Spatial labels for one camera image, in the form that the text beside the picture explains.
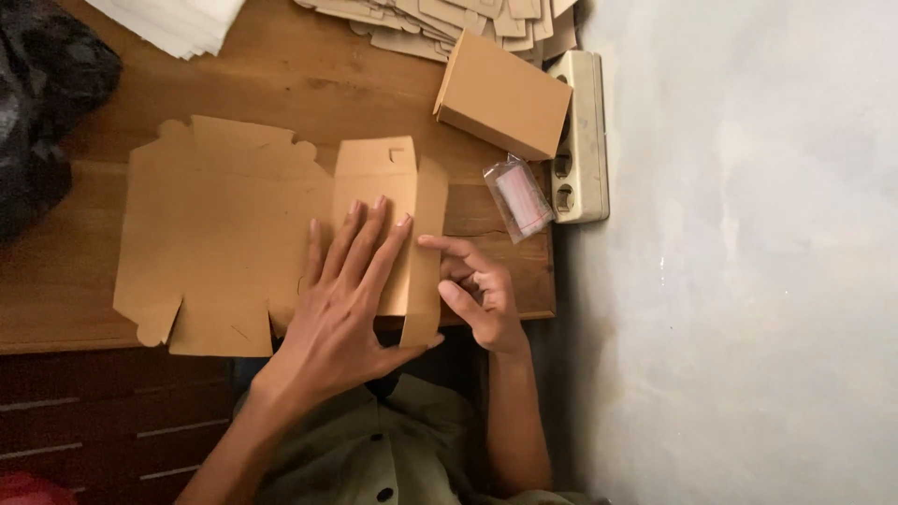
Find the wooden table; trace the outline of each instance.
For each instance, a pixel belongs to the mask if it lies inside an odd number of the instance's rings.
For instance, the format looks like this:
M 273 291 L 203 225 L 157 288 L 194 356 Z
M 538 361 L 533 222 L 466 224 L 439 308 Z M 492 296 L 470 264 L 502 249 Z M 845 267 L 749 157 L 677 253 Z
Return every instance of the wooden table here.
M 0 252 L 0 353 L 136 345 L 134 325 L 111 308 L 128 152 L 154 140 L 164 120 L 191 114 L 289 128 L 318 147 L 326 168 L 342 139 L 411 134 L 416 150 L 450 173 L 445 232 L 507 265 L 522 317 L 554 315 L 549 232 L 512 245 L 483 184 L 482 169 L 504 153 L 432 115 L 444 65 L 373 48 L 345 20 L 290 0 L 249 0 L 218 57 L 190 62 L 81 0 L 60 3 L 125 69 L 109 103 L 66 141 L 72 192 Z M 448 310 L 444 320 L 457 321 Z

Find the olive green shirt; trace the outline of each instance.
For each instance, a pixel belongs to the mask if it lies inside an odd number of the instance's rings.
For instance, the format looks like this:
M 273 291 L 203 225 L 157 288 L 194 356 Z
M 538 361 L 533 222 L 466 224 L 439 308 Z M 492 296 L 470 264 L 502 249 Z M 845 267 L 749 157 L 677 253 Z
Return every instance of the olive green shirt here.
M 588 503 L 567 493 L 524 492 L 507 501 L 481 494 L 487 479 L 473 460 L 482 465 L 484 458 L 470 451 L 478 432 L 471 405 L 450 389 L 408 374 L 383 400 L 360 386 L 323 403 L 285 436 L 256 502 Z

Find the plastic bag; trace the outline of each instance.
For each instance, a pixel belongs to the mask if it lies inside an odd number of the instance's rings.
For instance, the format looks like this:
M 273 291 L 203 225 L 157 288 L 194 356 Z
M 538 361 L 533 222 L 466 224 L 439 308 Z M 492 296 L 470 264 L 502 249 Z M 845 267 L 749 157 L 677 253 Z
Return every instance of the plastic bag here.
M 68 193 L 59 140 L 115 90 L 119 57 L 48 0 L 0 3 L 0 244 Z
M 483 170 L 513 244 L 542 230 L 555 218 L 524 160 L 508 155 L 504 163 Z

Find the flat cardboard box template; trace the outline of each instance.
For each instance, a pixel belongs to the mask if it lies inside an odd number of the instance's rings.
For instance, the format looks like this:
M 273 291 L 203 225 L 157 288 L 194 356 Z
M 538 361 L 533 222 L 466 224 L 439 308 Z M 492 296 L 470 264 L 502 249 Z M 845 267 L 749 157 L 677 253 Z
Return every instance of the flat cardboard box template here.
M 436 119 L 525 160 L 555 157 L 571 87 L 467 30 L 436 97 Z
M 304 289 L 309 220 L 333 230 L 352 199 L 385 194 L 388 220 L 443 232 L 448 177 L 411 137 L 344 141 L 331 175 L 289 130 L 194 116 L 159 131 L 131 152 L 113 300 L 146 346 L 270 356 L 270 327 L 284 334 Z M 409 244 L 396 261 L 377 314 L 406 316 L 400 345 L 436 332 L 439 261 Z

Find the black button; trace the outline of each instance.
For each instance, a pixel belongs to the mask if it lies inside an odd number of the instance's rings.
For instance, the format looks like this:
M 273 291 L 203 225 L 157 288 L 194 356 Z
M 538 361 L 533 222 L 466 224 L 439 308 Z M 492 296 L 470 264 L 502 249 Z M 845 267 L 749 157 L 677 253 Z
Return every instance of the black button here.
M 384 503 L 385 501 L 389 500 L 390 498 L 392 498 L 392 488 L 385 487 L 385 488 L 381 489 L 380 492 L 377 493 L 377 500 L 380 501 L 381 503 Z

